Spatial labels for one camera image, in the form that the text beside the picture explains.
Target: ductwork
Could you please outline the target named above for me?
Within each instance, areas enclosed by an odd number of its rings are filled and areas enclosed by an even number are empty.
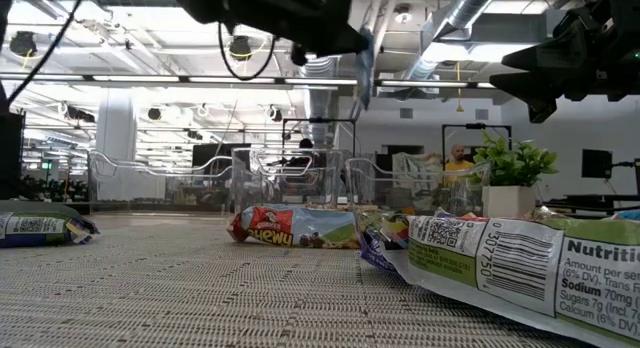
[[[338,58],[311,60],[300,69],[300,74],[310,78],[335,77],[338,74]],[[304,108],[307,118],[338,118],[338,90],[329,87],[307,89],[304,92]],[[316,148],[331,148],[335,132],[335,123],[311,123],[303,130]]]
[[[420,46],[422,55],[411,65],[403,79],[427,80],[435,71],[439,61],[430,60],[429,46],[433,40],[456,30],[466,30],[468,36],[473,23],[493,0],[451,0],[446,7],[429,14],[422,26]],[[405,89],[386,94],[393,98],[419,98],[424,93],[416,89]]]

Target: bald man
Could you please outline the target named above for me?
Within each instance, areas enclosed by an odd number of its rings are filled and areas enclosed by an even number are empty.
[[[464,160],[464,146],[454,144],[451,147],[451,160],[444,167],[446,171],[465,170],[473,167],[473,163]]]

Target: nutrition facts label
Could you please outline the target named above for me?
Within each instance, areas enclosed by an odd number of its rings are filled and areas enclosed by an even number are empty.
[[[555,309],[633,340],[640,339],[640,246],[565,237]]]

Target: ceiling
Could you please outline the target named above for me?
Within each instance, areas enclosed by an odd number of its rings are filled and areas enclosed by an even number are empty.
[[[103,74],[103,75],[185,75],[185,76],[228,76],[220,49],[217,43],[217,25],[201,25],[195,22],[181,8],[161,6],[131,6],[127,0],[108,0],[109,5],[101,7],[93,1],[85,1],[76,14],[74,22],[67,31],[61,44],[43,68],[43,73],[50,74]],[[353,0],[349,23],[353,27],[361,26],[365,12],[372,0]],[[383,39],[384,53],[379,54],[376,61],[376,74],[397,74],[405,71],[419,53],[419,32],[427,13],[443,7],[449,0],[397,0],[396,4],[410,5],[412,19],[407,23],[398,23],[391,19]],[[552,5],[555,8],[568,8],[578,4],[578,0],[495,0],[485,13],[508,14],[541,14]],[[70,10],[72,0],[60,0],[54,4],[32,4],[18,0],[14,2],[9,14],[9,26],[0,56],[0,73],[26,73],[38,61],[38,56],[46,51],[53,37],[64,22],[64,11]],[[12,53],[8,44],[18,31],[35,33],[37,52],[34,57],[24,59]],[[259,69],[267,58],[267,45],[270,36],[250,27],[242,26],[235,34],[247,35],[251,38],[254,53],[250,60],[235,62],[234,69],[239,74],[251,74]],[[225,44],[230,42],[228,34],[223,36]],[[262,74],[268,77],[296,76],[299,69],[289,59],[290,42],[279,40],[276,43],[273,59]],[[459,66],[440,64],[435,74],[443,80],[487,81],[491,74],[506,71],[506,68],[495,62],[461,61]],[[341,58],[339,75],[355,76],[355,59],[353,55]],[[5,89],[12,91],[16,81],[4,81]],[[81,109],[94,115],[99,120],[98,110],[104,86],[87,86],[82,84],[38,84],[33,83],[20,96],[12,107],[26,114],[27,126],[40,126],[36,133],[27,135],[27,143],[33,145],[27,149],[29,155],[50,157],[51,149],[46,144],[65,146],[64,142],[80,142],[89,149],[95,145],[95,124],[71,121],[63,114],[65,102],[69,106]],[[136,159],[150,163],[147,149],[161,152],[167,158],[167,165],[190,165],[189,147],[203,142],[253,142],[265,145],[279,145],[280,134],[276,131],[281,123],[271,121],[268,117],[270,107],[281,109],[285,117],[304,118],[304,92],[301,89],[235,89],[226,88],[194,88],[157,86],[136,87],[132,89],[138,114],[140,130],[137,137],[138,154]],[[499,92],[464,92],[467,98],[496,98]],[[351,96],[348,90],[344,95]],[[453,103],[451,98],[458,97],[457,90],[441,90],[438,96],[443,106]],[[348,110],[350,103],[343,97],[340,101],[343,111]],[[371,116],[364,117],[363,123],[386,119],[384,112],[387,105],[393,106],[391,99],[375,101]],[[409,106],[419,107],[424,102],[410,102]],[[150,108],[159,108],[167,114],[160,121],[150,120],[147,112]],[[425,115],[413,124],[433,119]],[[83,129],[72,129],[80,125]],[[173,132],[160,131],[176,128]],[[191,127],[193,130],[208,128],[219,130],[218,133],[203,134],[203,140],[189,139],[186,132],[177,128]],[[238,129],[259,133],[239,134]],[[292,137],[292,142],[301,138]],[[76,157],[71,164],[74,171],[80,172],[83,154],[71,153],[68,150],[57,150],[56,156]]]

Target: white pot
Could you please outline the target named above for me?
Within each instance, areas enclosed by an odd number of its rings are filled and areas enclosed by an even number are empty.
[[[536,207],[533,187],[484,187],[483,211],[486,217],[521,218]]]

